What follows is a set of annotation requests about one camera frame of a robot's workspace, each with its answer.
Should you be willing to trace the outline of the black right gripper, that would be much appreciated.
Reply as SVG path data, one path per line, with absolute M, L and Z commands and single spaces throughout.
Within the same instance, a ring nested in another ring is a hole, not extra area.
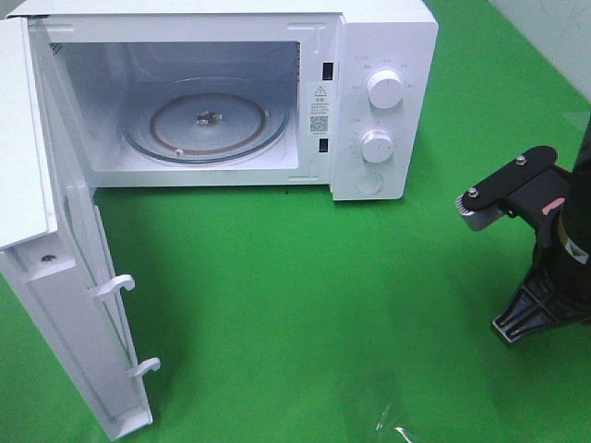
M 507 342 L 572 323 L 590 322 L 590 167 L 573 172 L 568 197 L 536 257 L 492 325 Z

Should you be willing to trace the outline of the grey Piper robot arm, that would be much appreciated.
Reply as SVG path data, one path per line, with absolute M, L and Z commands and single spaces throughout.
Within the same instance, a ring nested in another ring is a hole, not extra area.
M 590 321 L 590 135 L 573 170 L 552 166 L 502 201 L 536 232 L 532 266 L 492 325 L 508 343 Z

